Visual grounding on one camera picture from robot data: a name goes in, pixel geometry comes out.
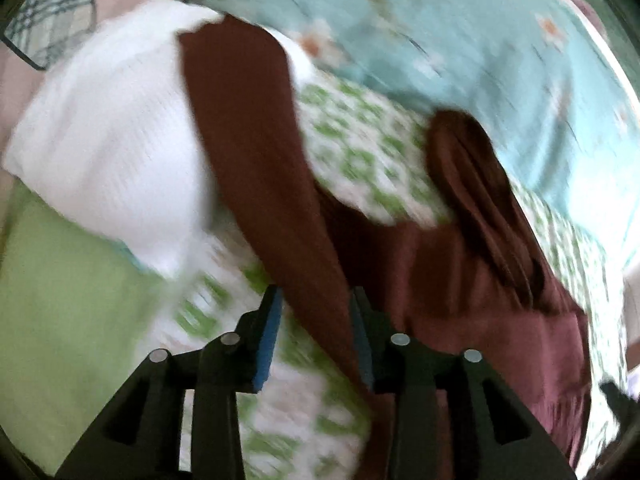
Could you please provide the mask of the dark red knit garment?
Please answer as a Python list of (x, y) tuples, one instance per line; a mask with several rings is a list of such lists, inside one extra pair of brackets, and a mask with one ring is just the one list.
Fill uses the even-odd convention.
[(383, 477), (393, 413), (392, 400), (360, 378), (349, 319), (357, 287), (427, 346), (480, 350), (576, 464), (591, 404), (587, 318), (553, 275), (483, 127), (457, 110), (435, 113), (424, 164), (452, 220), (384, 226), (314, 178), (288, 58), (269, 32), (228, 16), (178, 43), (222, 201), (299, 324), (372, 413), (357, 477)]

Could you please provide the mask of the light green bed sheet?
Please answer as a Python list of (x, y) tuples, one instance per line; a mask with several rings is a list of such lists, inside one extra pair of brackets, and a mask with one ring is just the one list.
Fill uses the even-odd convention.
[(165, 286), (14, 186), (1, 237), (1, 426), (47, 474), (139, 364)]

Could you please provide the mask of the green white checkered quilt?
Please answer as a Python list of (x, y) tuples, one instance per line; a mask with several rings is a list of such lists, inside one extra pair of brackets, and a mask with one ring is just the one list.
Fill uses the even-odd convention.
[[(342, 202), (381, 222), (434, 226), (449, 217), (427, 177), (424, 120), (370, 90), (318, 73), (299, 97), (314, 175)], [(600, 244), (524, 186), (514, 194), (555, 276), (585, 310), (595, 382), (627, 385), (623, 278)], [(268, 283), (228, 216), (198, 243), (178, 300), (152, 331), (175, 353), (200, 348), (256, 308)], [(238, 399), (245, 473), (251, 479), (348, 479), (369, 417), (348, 381), (290, 314), (282, 318), (265, 387)]]

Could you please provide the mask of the light blue floral duvet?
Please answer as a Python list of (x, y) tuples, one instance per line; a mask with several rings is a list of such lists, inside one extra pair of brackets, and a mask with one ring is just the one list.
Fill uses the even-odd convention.
[(466, 110), (506, 171), (631, 261), (639, 100), (572, 0), (201, 0), (309, 36), (319, 61), (414, 110)]

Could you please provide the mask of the pink heart pillow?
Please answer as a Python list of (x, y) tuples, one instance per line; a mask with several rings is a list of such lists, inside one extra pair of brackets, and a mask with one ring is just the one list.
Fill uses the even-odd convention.
[(1, 139), (6, 140), (43, 78), (101, 22), (143, 0), (24, 0), (1, 33)]

